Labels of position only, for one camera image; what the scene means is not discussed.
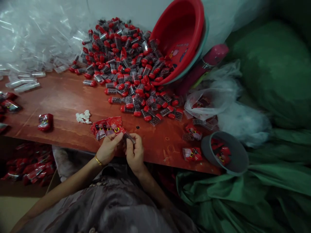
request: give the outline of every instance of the red bowl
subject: red bowl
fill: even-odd
[[[161,82],[173,80],[191,62],[201,40],[204,25],[204,8],[201,0],[175,0],[163,12],[150,39],[159,39],[159,49],[169,56],[175,70]]]

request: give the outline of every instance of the green sack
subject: green sack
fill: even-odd
[[[240,59],[242,82],[281,128],[311,129],[311,58],[285,23],[253,22],[227,39],[228,60]]]

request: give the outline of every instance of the red table surface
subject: red table surface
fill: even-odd
[[[220,168],[210,164],[205,158],[199,162],[187,162],[183,159],[182,148],[200,147],[198,141],[188,143],[182,140],[184,127],[191,120],[187,120],[185,116],[182,122],[164,117],[160,124],[153,127],[142,117],[122,113],[120,105],[109,104],[108,96],[104,93],[105,87],[85,86],[82,83],[84,79],[83,76],[70,72],[52,72],[39,78],[41,87],[19,94],[15,100],[23,110],[15,114],[5,114],[3,123],[11,126],[5,136],[96,152],[103,140],[97,141],[91,134],[91,125],[78,123],[75,116],[76,113],[83,113],[88,109],[92,122],[122,116],[125,129],[142,137],[145,162],[217,175],[222,173]],[[0,81],[0,91],[12,92],[5,87],[7,82],[7,77]],[[54,129],[48,133],[37,129],[38,116],[46,113],[54,116]],[[204,136],[211,133],[204,132],[203,128],[200,130]]]

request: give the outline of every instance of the pink bottle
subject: pink bottle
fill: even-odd
[[[227,53],[229,48],[225,44],[218,44],[213,46],[199,61],[199,63],[193,67],[183,81],[180,83],[175,93],[177,95],[184,95],[188,92],[191,86],[206,72],[209,72],[218,63],[220,63]]]

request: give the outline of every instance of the bangle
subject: bangle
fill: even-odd
[[[95,159],[96,159],[96,161],[98,162],[98,164],[99,164],[101,167],[103,167],[103,164],[98,160],[98,158],[96,157],[96,155],[95,155]]]

